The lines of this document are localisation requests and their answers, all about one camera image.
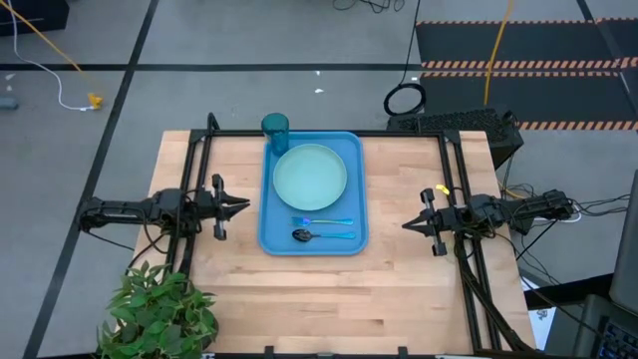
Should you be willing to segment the pale green plate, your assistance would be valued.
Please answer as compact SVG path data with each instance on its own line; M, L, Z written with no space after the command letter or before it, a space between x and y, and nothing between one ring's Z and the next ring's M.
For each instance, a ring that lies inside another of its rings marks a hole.
M272 179L283 202L298 210L315 211L340 198L348 172L335 151L318 144L304 144L290 149L277 161Z

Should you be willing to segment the green potted plant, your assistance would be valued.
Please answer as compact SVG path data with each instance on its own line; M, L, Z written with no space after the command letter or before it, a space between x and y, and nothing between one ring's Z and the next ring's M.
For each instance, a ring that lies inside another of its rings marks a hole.
M107 306L115 324L97 331L99 359L200 359L216 341L214 295L164 271L144 262L121 277Z

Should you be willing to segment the teal plastic cup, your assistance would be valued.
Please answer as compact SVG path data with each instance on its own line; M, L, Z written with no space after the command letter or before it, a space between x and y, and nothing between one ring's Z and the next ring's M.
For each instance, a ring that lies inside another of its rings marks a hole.
M282 156L289 150L289 120L285 115L266 115L261 121L261 129L276 156Z

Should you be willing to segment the white paper sheet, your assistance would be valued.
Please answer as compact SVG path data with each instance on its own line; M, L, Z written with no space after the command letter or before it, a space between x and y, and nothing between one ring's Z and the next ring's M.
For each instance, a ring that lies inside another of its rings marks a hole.
M528 311L536 348L543 351L549 337L555 308L533 309Z

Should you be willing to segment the black box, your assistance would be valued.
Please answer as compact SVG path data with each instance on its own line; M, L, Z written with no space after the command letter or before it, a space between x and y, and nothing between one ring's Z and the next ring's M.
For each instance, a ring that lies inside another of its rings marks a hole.
M4 0L40 32L64 30L69 17L67 0ZM13 35L12 13L0 4L0 37Z

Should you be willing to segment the black hazard-striped mat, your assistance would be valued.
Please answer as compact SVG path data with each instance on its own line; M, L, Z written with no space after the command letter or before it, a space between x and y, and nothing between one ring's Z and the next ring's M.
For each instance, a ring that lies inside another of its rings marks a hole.
M422 21L429 113L511 110L525 130L638 132L638 18Z

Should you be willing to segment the white power strip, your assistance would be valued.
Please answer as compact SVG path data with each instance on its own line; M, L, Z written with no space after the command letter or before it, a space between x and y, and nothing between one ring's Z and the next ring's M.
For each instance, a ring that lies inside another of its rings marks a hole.
M571 205L573 208L573 216L568 219L547 219L543 217L536 217L533 221L538 224L549 223L551 221L558 221L562 223L577 223L582 219L582 213L580 212L579 204L577 204L575 200L571 199Z

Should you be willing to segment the grey monitor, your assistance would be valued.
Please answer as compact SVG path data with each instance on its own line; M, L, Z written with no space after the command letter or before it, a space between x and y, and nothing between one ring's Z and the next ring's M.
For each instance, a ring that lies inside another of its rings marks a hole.
M638 316L638 170L634 173L625 213L610 297Z

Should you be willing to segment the spoon with teal handle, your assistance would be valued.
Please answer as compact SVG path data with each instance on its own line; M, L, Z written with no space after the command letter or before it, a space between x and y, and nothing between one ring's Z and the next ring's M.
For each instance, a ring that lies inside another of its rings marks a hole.
M295 229L292 231L292 237L300 242L309 242L315 238L332 238L332 239L355 239L355 232L343 233L313 233L307 229Z

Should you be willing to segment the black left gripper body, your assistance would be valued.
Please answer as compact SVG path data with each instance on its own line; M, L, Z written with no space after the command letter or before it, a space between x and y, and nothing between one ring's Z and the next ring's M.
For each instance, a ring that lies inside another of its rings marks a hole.
M224 229L226 214L222 202L225 192L223 179L219 174L212 176L212 188L213 191L201 188L195 193L195 217L198 223L213 218L215 220L213 236L218 240L226 240L227 235Z

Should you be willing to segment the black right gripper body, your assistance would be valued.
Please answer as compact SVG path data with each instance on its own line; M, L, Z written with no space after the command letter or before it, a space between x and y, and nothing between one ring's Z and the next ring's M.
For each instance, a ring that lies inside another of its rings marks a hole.
M443 209L435 209L435 195L434 191L431 188L424 189L420 193L420 197L426 208L430 208L433 211L433 217L427 223L432 225L436 230L436 235L432 236L432 238L434 239L433 255L447 255L447 247L441 239L441 232L458 231L463 227L461 211L454 206Z

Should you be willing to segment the blue plastic tray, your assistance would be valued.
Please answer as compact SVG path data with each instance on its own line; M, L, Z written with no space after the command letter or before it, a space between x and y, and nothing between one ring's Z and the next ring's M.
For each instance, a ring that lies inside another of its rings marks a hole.
M269 142L264 146L263 174L259 205L258 241L271 255L355 255L368 244L369 225L367 215L365 161L360 139L351 132L290 132L289 150L304 144L318 144L335 151L344 161L348 182L340 198L330 206L302 211L283 202L273 186L273 170L283 156L276 156ZM311 224L297 226L293 216L317 219L353 219L353 225ZM355 239L315 238L300 242L292 237L295 229L307 229L313 233L355 232Z

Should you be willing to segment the fork with teal handle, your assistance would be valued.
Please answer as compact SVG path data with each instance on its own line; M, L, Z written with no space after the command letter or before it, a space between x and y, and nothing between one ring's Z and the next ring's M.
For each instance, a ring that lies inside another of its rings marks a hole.
M343 225L353 225L354 220L345 218L345 219L317 219L310 217L301 217L301 216L293 216L291 221L294 225L297 226L309 226L311 224L343 224Z

